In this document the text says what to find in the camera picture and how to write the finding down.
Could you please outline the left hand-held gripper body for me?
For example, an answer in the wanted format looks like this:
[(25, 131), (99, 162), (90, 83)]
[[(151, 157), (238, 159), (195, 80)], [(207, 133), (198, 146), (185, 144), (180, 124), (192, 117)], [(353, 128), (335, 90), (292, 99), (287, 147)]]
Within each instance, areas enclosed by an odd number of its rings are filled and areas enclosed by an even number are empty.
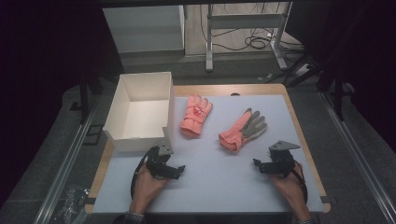
[(153, 177), (174, 178), (173, 168), (166, 163), (171, 158), (170, 154), (160, 155), (158, 146), (152, 147), (148, 152), (146, 166)]

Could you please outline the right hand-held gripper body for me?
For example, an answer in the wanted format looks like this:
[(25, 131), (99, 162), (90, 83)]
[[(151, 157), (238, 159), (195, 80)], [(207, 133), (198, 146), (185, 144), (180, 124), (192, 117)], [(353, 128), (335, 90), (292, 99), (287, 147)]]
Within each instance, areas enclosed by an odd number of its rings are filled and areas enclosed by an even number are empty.
[(269, 147), (271, 162), (264, 164), (265, 173), (277, 175), (284, 179), (295, 167), (294, 158), (290, 153), (291, 149), (299, 148), (299, 145), (279, 140)]

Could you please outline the pink and grey glove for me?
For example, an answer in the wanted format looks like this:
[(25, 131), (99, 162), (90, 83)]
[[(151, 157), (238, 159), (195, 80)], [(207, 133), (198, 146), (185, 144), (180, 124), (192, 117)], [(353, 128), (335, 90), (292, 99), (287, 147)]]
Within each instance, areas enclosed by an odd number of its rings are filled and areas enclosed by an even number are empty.
[(230, 130), (219, 134), (219, 144), (232, 152), (238, 152), (244, 144), (261, 136), (267, 127), (265, 116), (260, 111), (248, 108)]

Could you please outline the white box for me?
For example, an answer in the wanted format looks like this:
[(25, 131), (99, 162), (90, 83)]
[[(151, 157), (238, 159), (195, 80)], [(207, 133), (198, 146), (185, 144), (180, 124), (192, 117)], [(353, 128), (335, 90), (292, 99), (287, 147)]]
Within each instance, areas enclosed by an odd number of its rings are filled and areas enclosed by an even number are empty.
[(118, 152), (171, 148), (174, 101), (170, 72), (120, 75), (103, 131)]

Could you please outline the pink glove with red trim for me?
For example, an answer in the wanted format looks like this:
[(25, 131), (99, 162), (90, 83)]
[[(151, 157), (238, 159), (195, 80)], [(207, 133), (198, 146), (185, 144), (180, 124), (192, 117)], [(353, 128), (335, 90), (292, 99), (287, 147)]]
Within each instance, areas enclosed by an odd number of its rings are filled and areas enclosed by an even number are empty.
[(212, 107), (213, 104), (209, 103), (206, 98), (191, 94), (188, 97), (184, 118), (179, 124), (180, 131), (189, 138), (200, 136)]

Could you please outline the person's left hand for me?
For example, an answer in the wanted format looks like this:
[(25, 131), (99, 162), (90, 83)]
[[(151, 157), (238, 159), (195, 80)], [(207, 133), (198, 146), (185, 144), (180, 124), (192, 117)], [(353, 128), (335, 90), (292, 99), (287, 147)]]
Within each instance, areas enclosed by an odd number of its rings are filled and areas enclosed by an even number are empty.
[(149, 204), (159, 195), (168, 179), (154, 178), (146, 165), (137, 173), (134, 185), (134, 197), (129, 208), (131, 213), (144, 214)]

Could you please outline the person's right hand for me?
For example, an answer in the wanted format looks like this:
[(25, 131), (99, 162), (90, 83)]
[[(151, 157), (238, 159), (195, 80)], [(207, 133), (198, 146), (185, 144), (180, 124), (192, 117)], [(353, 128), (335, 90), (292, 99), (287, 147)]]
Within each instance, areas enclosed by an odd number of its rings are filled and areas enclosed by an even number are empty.
[(271, 175), (270, 179), (288, 202), (295, 218), (311, 216), (305, 204), (301, 183), (293, 173), (290, 173), (284, 179), (279, 179), (276, 175)]

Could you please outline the light grey table mat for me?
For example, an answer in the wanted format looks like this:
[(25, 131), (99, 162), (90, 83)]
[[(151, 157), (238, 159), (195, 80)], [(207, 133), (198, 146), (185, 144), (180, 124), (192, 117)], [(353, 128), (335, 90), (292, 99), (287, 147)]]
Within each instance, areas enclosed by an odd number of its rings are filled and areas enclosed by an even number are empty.
[[(170, 181), (148, 210), (152, 214), (236, 214), (281, 213), (288, 211), (267, 175), (255, 167), (253, 159), (269, 161), (269, 146), (279, 140), (299, 145), (292, 150), (295, 160), (303, 165), (308, 186), (308, 208), (323, 209), (318, 189), (304, 146), (299, 140), (287, 104), (281, 95), (211, 96), (214, 106), (200, 137), (189, 139), (179, 130), (187, 100), (176, 97), (174, 104), (174, 153), (169, 165), (186, 165), (177, 180)], [(260, 111), (268, 125), (259, 138), (248, 142), (237, 153), (219, 144), (219, 133), (230, 129), (248, 109)], [(114, 152), (106, 177), (94, 203), (96, 214), (123, 213), (130, 203), (133, 172), (146, 151)]]

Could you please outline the black stand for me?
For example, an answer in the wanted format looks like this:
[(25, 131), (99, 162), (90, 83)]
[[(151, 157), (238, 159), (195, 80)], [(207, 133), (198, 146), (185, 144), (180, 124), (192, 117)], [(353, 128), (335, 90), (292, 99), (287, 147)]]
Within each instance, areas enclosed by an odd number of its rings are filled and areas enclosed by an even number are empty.
[(345, 72), (339, 59), (330, 58), (322, 65), (323, 74), (317, 82), (319, 91), (328, 91), (333, 86), (333, 111), (343, 121), (343, 97), (350, 94), (344, 92)]
[(78, 83), (80, 101), (74, 102), (70, 107), (71, 111), (81, 112), (81, 124), (87, 120), (90, 114), (88, 91), (91, 91), (93, 95), (103, 93), (103, 86), (99, 81), (99, 76), (100, 73), (97, 70), (87, 70), (81, 73)]

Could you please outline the white power strip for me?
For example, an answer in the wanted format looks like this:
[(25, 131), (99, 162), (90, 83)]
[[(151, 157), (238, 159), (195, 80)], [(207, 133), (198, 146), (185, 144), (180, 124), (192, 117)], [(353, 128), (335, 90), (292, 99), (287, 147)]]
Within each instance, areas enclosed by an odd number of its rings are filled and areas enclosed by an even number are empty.
[(295, 72), (295, 76), (300, 77), (300, 76), (304, 75), (305, 73), (307, 73), (311, 68), (312, 68), (312, 65), (311, 65), (311, 64), (305, 63), (304, 65), (302, 65), (302, 66)]

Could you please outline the clear plastic bag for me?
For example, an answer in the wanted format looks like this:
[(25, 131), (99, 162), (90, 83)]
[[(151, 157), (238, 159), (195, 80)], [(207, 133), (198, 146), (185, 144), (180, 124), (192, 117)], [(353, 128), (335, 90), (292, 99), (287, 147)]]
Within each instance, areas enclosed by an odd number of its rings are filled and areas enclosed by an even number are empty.
[(70, 186), (65, 194), (63, 207), (52, 216), (49, 224), (84, 224), (89, 216), (85, 211), (89, 193), (83, 187)]

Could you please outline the white cabinet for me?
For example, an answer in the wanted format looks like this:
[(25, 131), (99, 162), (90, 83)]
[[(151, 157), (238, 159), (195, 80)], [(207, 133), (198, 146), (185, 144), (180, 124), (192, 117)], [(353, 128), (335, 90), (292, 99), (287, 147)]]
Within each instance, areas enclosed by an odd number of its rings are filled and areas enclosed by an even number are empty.
[(184, 49), (184, 7), (104, 8), (118, 53)]

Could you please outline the black floor bracket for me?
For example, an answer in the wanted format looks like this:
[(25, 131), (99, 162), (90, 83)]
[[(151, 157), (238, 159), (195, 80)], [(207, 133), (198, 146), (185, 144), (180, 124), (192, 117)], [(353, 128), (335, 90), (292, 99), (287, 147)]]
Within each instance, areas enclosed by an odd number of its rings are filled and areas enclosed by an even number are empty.
[(99, 143), (99, 140), (101, 138), (103, 127), (104, 127), (103, 124), (91, 125), (85, 135), (82, 145), (83, 146), (96, 146)]

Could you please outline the metal floor rail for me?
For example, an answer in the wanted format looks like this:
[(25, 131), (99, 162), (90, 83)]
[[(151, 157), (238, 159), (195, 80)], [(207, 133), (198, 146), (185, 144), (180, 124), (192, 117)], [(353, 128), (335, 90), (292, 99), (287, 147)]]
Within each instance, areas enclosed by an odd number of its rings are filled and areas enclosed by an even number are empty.
[(72, 167), (78, 156), (84, 138), (91, 126), (97, 105), (98, 100), (95, 99), (90, 106), (90, 112), (88, 113), (88, 117), (82, 124), (79, 125), (78, 131), (73, 138), (72, 144), (66, 152), (65, 158), (61, 163), (61, 166), (49, 187), (48, 193), (37, 212), (33, 224), (49, 224), (56, 204), (61, 197), (66, 180), (71, 173)]
[(361, 176), (371, 191), (387, 223), (396, 224), (396, 206), (394, 205), (383, 184), (376, 177), (368, 161), (363, 156), (361, 149), (359, 148), (347, 125), (335, 113), (335, 106), (333, 105), (332, 99), (328, 94), (323, 92), (320, 92), (318, 95), (324, 102), (335, 128), (341, 135), (347, 150), (349, 151), (353, 161), (356, 163)]

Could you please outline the grey metal desk frame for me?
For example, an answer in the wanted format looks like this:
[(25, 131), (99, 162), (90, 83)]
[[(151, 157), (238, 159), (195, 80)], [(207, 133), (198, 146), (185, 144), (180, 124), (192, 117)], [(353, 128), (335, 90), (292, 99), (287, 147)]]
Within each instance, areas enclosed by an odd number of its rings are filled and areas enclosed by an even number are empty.
[(270, 42), (272, 52), (281, 70), (288, 68), (281, 52), (281, 37), (286, 27), (290, 13), (291, 2), (287, 2), (281, 13), (272, 14), (232, 14), (232, 15), (212, 15), (211, 5), (208, 5), (207, 12), (207, 37), (205, 52), (205, 69), (208, 72), (213, 70), (213, 50), (211, 31), (218, 29), (249, 29), (249, 28), (275, 28), (276, 38)]

